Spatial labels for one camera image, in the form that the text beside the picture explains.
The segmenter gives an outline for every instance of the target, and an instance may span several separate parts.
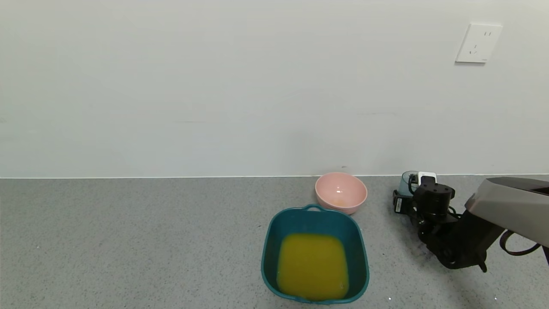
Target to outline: gray robot arm casing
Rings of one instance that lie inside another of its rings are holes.
[[[473,215],[549,247],[549,182],[497,177],[482,182],[465,204]]]

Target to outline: teal plastic basket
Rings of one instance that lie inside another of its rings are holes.
[[[349,272],[349,291],[343,299],[310,301],[302,297],[284,294],[277,284],[278,256],[282,240],[293,233],[325,234],[338,238],[345,249]],[[310,204],[303,208],[289,208],[279,212],[269,224],[261,275],[267,287],[276,295],[310,304],[345,304],[357,300],[368,287],[369,269],[366,249],[356,222],[348,215]]]

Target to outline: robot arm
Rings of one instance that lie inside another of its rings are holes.
[[[524,255],[543,246],[549,262],[549,182],[488,178],[466,202],[463,214],[449,211],[455,190],[437,183],[433,173],[412,174],[407,184],[409,192],[393,193],[395,212],[410,217],[419,239],[447,268],[479,265],[486,272],[486,250],[506,229],[500,240],[506,252]],[[509,252],[505,242],[513,233],[537,244],[530,250]]]

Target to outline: bowl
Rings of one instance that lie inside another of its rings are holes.
[[[364,183],[346,173],[322,175],[315,184],[316,198],[324,208],[355,213],[368,196]]]
[[[349,291],[342,299],[311,301],[281,292],[277,283],[280,248],[282,240],[294,233],[331,235],[341,241],[349,275]],[[285,209],[276,214],[269,224],[263,245],[261,275],[265,285],[275,295],[286,299],[311,304],[345,304],[355,301],[366,291],[370,277],[360,228],[348,215],[316,204]]]

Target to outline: white wall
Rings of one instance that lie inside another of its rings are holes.
[[[547,0],[4,0],[0,176],[549,173],[548,37]]]

